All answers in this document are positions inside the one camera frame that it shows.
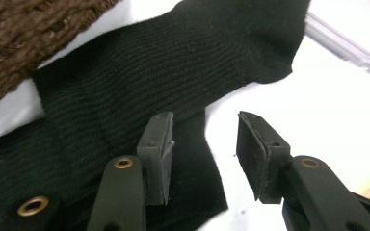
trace white surface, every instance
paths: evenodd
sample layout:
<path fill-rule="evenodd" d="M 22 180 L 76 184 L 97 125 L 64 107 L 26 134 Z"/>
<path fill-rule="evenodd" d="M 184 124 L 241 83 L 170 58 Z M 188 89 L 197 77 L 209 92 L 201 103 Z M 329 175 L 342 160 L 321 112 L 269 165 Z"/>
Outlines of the white surface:
<path fill-rule="evenodd" d="M 166 12 L 175 2 L 124 0 L 67 49 Z M 370 178 L 370 74 L 338 60 L 309 38 L 293 67 L 294 73 L 283 81 L 250 84 L 207 108 L 206 138 L 223 178 L 229 210 L 199 230 L 285 230 L 281 207 L 254 202 L 234 156 L 239 111 L 263 116 L 289 142 L 294 156 L 325 161 L 350 190 Z M 43 111 L 36 90 L 31 82 L 24 83 L 0 103 L 0 136 L 39 116 Z"/>

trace brass grommet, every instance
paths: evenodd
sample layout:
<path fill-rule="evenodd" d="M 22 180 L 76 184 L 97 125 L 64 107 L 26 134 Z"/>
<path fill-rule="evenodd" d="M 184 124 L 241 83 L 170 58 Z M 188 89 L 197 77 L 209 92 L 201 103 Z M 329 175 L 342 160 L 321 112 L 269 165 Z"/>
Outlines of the brass grommet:
<path fill-rule="evenodd" d="M 320 167 L 320 163 L 318 163 L 318 161 L 311 159 L 311 158 L 303 158 L 302 165 L 305 167 L 310 167 L 310 168 Z"/>
<path fill-rule="evenodd" d="M 125 169 L 131 167 L 133 165 L 133 161 L 130 158 L 121 158 L 116 161 L 114 166 L 119 169 Z"/>
<path fill-rule="evenodd" d="M 22 217 L 29 217 L 42 211 L 49 204 L 49 199 L 45 196 L 36 196 L 26 201 L 19 207 L 17 213 Z"/>

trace clamp jaw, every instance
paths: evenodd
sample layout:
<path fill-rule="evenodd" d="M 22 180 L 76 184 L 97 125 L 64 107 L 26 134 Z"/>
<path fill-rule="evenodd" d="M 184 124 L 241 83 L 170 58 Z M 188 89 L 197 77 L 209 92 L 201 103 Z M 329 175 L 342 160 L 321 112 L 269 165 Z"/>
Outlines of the clamp jaw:
<path fill-rule="evenodd" d="M 87 231 L 146 230 L 145 206 L 168 203 L 172 119 L 172 113 L 152 117 L 137 156 L 118 157 L 107 164 Z"/>
<path fill-rule="evenodd" d="M 329 166 L 290 155 L 290 145 L 262 117 L 239 114 L 236 154 L 264 204 L 283 202 L 287 229 L 370 230 L 370 200 L 347 190 Z"/>

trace black knit fabric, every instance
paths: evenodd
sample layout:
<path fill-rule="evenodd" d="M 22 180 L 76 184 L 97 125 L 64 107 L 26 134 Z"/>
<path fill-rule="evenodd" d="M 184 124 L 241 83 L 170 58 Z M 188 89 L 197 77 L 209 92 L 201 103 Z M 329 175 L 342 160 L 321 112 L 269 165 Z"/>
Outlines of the black knit fabric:
<path fill-rule="evenodd" d="M 291 72 L 307 0 L 185 0 L 107 33 L 38 70 L 46 118 L 0 138 L 0 230 L 12 206 L 53 193 L 65 230 L 84 229 L 106 163 L 135 154 L 151 116 L 174 113 L 170 202 L 151 230 L 194 230 L 226 208 L 203 138 L 204 108 L 251 82 Z"/>

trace ribbed texture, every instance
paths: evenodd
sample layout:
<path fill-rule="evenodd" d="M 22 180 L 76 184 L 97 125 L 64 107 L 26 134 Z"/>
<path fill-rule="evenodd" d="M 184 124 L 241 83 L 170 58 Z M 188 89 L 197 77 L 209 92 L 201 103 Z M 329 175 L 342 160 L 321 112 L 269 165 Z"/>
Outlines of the ribbed texture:
<path fill-rule="evenodd" d="M 39 192 L 59 194 L 66 226 L 84 227 L 106 163 L 135 154 L 148 120 L 164 111 L 179 142 L 171 201 L 149 208 L 149 228 L 194 230 L 219 213 L 225 197 L 198 117 L 232 90 L 291 72 L 307 4 L 185 0 L 37 71 L 46 118 L 0 139 L 0 230 L 11 204 Z"/>

